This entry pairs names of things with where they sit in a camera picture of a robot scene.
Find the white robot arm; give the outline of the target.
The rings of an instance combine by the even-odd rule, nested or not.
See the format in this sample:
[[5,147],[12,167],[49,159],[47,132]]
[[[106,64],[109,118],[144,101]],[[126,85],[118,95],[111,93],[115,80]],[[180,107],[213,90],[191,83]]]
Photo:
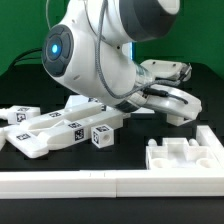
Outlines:
[[124,113],[142,107],[194,120],[201,101],[177,88],[191,67],[181,62],[132,61],[130,42],[165,36],[180,0],[70,0],[42,49],[47,73],[68,89]]

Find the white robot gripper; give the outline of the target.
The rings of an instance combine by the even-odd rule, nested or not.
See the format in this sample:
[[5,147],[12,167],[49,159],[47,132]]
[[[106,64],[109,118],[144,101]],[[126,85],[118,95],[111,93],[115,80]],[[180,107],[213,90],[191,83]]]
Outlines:
[[146,60],[135,65],[133,105],[179,119],[195,120],[202,110],[201,101],[180,89],[191,77],[192,67],[182,62]]

